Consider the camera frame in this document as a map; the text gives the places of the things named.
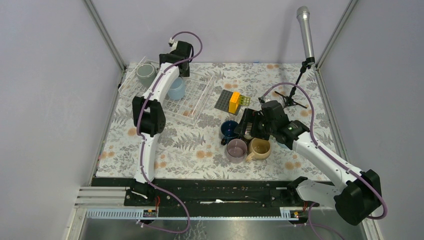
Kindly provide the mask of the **small white cup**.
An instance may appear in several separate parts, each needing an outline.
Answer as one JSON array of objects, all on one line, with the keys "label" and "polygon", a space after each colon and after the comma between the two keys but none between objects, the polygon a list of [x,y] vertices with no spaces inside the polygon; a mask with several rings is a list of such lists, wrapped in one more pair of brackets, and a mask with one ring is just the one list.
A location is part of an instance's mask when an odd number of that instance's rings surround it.
[{"label": "small white cup", "polygon": [[288,147],[287,147],[285,144],[283,144],[283,143],[277,142],[277,144],[278,144],[278,146],[280,146],[281,148],[288,149]]}]

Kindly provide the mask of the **dark blue mug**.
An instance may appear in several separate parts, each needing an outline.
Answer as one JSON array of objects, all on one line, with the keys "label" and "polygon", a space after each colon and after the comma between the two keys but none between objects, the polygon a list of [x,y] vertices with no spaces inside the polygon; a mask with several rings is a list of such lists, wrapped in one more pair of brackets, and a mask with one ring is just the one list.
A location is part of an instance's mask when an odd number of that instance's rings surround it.
[{"label": "dark blue mug", "polygon": [[220,132],[222,134],[222,139],[220,144],[225,146],[233,139],[238,139],[239,134],[235,133],[235,129],[239,124],[234,120],[227,120],[223,122],[220,126]]}]

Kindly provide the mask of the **mauve pink cup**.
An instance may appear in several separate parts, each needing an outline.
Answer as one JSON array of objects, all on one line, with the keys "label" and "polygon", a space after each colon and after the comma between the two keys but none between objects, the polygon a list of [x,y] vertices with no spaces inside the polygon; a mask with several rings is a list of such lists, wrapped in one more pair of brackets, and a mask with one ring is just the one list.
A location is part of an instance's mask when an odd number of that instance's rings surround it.
[{"label": "mauve pink cup", "polygon": [[248,146],[242,139],[232,139],[225,149],[226,158],[230,163],[239,164],[245,160]]}]

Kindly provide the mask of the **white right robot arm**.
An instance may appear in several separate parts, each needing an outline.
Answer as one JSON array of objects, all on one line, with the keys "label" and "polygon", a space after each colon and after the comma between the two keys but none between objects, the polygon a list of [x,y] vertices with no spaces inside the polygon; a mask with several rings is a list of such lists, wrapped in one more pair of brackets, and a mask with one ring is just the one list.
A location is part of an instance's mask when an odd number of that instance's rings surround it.
[{"label": "white right robot arm", "polygon": [[363,171],[335,154],[315,138],[311,128],[299,120],[289,120],[276,100],[263,103],[261,110],[245,109],[234,132],[262,140],[274,137],[308,159],[333,183],[298,177],[286,193],[293,206],[308,201],[332,207],[348,224],[357,226],[383,205],[380,176],[375,171]]}]

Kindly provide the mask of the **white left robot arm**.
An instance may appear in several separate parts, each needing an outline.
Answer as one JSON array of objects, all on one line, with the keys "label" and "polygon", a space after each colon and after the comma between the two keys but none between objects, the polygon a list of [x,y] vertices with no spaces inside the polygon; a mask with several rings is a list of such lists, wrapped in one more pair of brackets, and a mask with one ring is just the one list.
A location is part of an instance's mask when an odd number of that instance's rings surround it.
[{"label": "white left robot arm", "polygon": [[132,191],[144,206],[152,204],[156,195],[152,181],[158,140],[166,126],[163,101],[178,78],[190,76],[190,61],[196,57],[193,45],[188,42],[170,40],[169,45],[171,51],[159,55],[154,80],[141,97],[135,96],[131,102],[136,133],[141,137]]}]

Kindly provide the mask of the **light blue cup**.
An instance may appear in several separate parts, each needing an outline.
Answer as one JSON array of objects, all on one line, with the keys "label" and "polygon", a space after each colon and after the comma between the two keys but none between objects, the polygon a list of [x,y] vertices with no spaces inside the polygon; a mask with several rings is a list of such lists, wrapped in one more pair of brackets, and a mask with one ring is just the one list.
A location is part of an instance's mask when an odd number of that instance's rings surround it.
[{"label": "light blue cup", "polygon": [[184,79],[182,77],[177,77],[171,84],[167,96],[171,100],[178,101],[185,96],[185,90],[186,86]]}]

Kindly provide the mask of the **beige ceramic teapot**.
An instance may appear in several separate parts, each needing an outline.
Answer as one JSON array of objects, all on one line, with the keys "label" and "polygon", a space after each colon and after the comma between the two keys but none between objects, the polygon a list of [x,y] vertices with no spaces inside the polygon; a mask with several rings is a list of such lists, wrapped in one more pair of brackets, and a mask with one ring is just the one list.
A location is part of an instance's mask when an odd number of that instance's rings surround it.
[{"label": "beige ceramic teapot", "polygon": [[248,145],[246,162],[263,161],[271,155],[271,144],[268,140],[253,138]]}]

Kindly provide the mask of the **cream brown steel tumbler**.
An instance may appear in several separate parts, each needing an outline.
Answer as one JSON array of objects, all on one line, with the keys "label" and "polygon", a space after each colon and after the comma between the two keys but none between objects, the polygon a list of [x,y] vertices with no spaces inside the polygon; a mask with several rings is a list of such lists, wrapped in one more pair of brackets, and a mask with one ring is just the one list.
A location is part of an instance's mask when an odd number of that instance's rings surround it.
[{"label": "cream brown steel tumbler", "polygon": [[249,134],[245,134],[245,135],[243,135],[243,138],[244,138],[245,140],[248,140],[248,141],[250,141],[250,140],[252,140],[252,139],[253,139],[253,137],[252,137],[252,136],[250,136]]}]

